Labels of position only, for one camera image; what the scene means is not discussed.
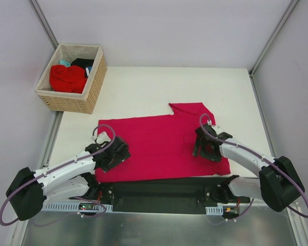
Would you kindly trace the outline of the magenta pink t shirt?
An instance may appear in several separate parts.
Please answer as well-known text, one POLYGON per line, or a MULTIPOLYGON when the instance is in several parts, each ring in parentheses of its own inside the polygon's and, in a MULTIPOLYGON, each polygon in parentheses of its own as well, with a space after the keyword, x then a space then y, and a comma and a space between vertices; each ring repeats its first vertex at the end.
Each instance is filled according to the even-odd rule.
POLYGON ((172 114, 99 120, 99 124, 111 126, 109 137, 115 132, 126 141, 131 156, 108 172, 97 169, 98 182, 230 174, 226 158, 213 162, 193 156, 195 130, 205 123, 200 116, 207 114, 215 123, 212 112, 201 102, 170 103, 169 106, 172 114))

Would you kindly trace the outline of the wicker basket with liner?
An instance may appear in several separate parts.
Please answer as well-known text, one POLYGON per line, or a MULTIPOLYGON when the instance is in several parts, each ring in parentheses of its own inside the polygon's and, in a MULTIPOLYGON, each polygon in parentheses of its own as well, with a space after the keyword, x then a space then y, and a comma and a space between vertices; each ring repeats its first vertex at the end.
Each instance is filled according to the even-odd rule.
POLYGON ((52 111, 92 114, 107 72, 101 46, 60 43, 40 77, 35 92, 52 111), (77 58, 93 59, 94 63, 82 93, 54 91, 49 82, 51 67, 61 59, 72 62, 77 58))

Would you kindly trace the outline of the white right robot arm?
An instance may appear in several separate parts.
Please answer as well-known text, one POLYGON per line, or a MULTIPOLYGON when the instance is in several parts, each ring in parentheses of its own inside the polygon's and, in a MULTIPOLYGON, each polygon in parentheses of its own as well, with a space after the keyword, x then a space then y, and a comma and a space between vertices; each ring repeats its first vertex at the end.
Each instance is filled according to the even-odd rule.
POLYGON ((204 124, 195 130, 194 156, 219 163, 232 160, 251 171, 255 177, 232 175, 210 192, 210 197, 221 203, 233 202, 238 197, 264 201, 268 207, 281 212, 304 192, 305 188, 291 162, 285 156, 265 156, 240 144, 232 135, 217 126, 204 124))

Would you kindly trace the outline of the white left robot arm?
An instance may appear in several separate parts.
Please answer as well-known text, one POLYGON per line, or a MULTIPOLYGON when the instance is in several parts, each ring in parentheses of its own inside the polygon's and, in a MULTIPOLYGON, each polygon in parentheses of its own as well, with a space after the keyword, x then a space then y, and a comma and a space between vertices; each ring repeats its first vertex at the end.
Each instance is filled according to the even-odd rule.
POLYGON ((46 205, 68 198, 97 200, 100 184, 93 172, 108 172, 131 156, 128 144, 120 137, 92 143, 81 153, 56 166, 31 171, 19 170, 6 196, 18 220, 25 221, 46 205))

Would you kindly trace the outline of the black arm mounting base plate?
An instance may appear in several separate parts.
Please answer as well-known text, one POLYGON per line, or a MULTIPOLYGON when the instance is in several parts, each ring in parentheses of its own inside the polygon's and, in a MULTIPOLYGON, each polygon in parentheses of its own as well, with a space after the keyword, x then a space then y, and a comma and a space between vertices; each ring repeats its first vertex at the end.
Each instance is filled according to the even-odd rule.
POLYGON ((90 187, 83 198, 99 199, 114 212, 131 213, 205 214, 206 207, 222 202, 213 197, 226 181, 225 177, 191 177, 98 183, 90 173, 82 177, 90 187))

